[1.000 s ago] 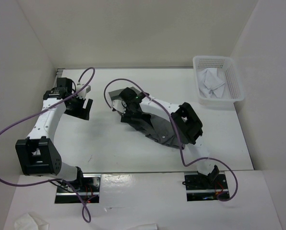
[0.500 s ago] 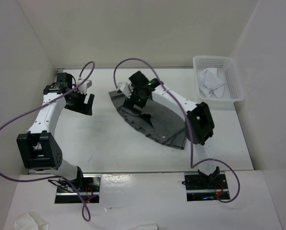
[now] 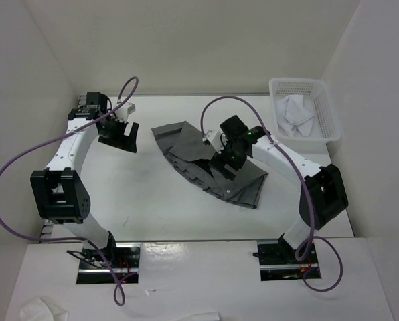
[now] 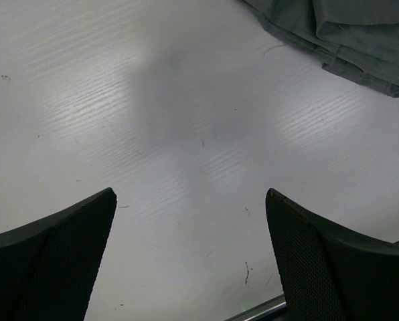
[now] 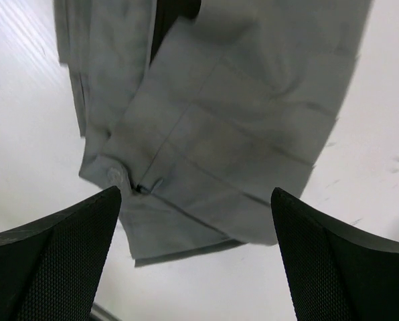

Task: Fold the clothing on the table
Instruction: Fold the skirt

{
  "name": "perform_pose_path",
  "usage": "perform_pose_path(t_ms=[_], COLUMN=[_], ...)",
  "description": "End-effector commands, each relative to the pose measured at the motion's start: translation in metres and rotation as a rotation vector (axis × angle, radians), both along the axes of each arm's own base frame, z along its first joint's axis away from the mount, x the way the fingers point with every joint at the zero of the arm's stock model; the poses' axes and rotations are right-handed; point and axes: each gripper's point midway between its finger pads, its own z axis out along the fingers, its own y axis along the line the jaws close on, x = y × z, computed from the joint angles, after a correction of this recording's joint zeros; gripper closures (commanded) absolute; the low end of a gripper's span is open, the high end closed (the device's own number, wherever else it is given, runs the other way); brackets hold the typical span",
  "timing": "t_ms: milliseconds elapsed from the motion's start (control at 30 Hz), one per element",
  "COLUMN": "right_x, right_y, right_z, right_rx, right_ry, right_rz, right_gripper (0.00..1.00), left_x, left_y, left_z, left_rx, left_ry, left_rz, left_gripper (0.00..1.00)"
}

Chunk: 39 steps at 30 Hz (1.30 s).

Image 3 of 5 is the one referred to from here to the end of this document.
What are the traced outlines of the grey pleated skirt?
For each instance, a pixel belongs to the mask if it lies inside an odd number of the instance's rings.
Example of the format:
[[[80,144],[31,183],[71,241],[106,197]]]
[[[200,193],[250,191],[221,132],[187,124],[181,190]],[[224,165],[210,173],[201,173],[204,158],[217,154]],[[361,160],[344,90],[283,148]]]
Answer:
[[[203,144],[201,132],[190,123],[166,124],[151,131],[163,156],[190,183],[227,203],[258,207],[266,171],[248,160],[231,181],[210,167],[215,150]]]

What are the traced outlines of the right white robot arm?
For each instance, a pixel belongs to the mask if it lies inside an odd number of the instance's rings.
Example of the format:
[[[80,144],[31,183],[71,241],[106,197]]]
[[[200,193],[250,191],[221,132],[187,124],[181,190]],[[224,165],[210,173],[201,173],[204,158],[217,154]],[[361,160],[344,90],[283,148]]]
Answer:
[[[204,132],[202,141],[215,150],[210,166],[227,179],[235,179],[252,158],[298,186],[298,217],[278,241],[279,257],[287,263],[303,261],[311,251],[315,232],[349,205],[337,166],[323,166],[301,156],[273,138],[263,125],[248,128],[233,116],[221,123],[219,130]]]

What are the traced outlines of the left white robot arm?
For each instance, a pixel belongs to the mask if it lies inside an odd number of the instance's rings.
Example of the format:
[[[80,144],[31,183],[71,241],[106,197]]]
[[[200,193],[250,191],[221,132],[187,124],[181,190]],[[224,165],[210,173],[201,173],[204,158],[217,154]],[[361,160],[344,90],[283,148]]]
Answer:
[[[93,266],[113,266],[118,249],[111,232],[103,228],[91,213],[92,201],[80,178],[82,166],[94,140],[127,152],[137,151],[139,125],[134,123],[125,134],[132,103],[116,112],[108,108],[108,96],[89,92],[79,98],[68,115],[67,134],[45,169],[32,172],[31,187],[39,215],[62,225],[84,244],[82,259]]]

